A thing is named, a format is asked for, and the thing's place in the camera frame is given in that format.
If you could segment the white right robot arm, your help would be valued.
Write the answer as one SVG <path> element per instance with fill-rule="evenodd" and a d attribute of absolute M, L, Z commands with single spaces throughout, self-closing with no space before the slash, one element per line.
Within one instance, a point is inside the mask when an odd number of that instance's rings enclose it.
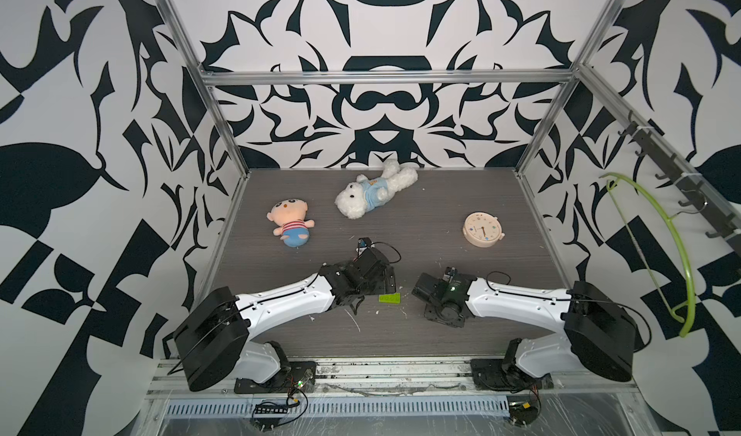
<path fill-rule="evenodd" d="M 420 275 L 413 295 L 425 317 L 453 328 L 469 318 L 501 318 L 547 330 L 534 339 L 514 339 L 505 356 L 471 364 L 477 387 L 518 393 L 554 372 L 587 370 L 614 382 L 632 378 L 638 327 L 625 307 L 587 282 L 571 289 L 528 289 L 449 267 L 435 278 Z"/>

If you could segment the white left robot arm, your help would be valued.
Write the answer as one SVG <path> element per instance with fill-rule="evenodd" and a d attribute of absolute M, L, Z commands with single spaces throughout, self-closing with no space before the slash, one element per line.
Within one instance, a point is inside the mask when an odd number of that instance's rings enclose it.
<path fill-rule="evenodd" d="M 220 287 L 176 329 L 179 362 L 170 372 L 183 372 L 191 392 L 204 391 L 233 372 L 239 379 L 270 385 L 289 361 L 279 343 L 257 343 L 257 337 L 303 316 L 336 308 L 356 313 L 366 297 L 395 293 L 394 264 L 369 244 L 359 246 L 352 260 L 324 264 L 278 289 L 234 294 Z"/>

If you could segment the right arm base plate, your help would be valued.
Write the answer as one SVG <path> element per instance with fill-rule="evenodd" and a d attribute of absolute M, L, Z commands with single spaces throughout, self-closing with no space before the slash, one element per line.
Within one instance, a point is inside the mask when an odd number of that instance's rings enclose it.
<path fill-rule="evenodd" d="M 512 394 L 538 389 L 552 389 L 553 380 L 550 374 L 543 378 L 532 378 L 517 367 L 506 368 L 503 359 L 472 359 L 471 374 L 478 390 L 508 392 Z"/>

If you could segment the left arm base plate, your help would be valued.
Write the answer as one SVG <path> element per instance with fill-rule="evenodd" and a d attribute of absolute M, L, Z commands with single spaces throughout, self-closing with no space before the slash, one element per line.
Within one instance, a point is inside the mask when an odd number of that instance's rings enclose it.
<path fill-rule="evenodd" d="M 233 391 L 236 395 L 279 394 L 292 389 L 312 390 L 316 384 L 316 361 L 291 361 L 264 383 L 237 378 Z"/>

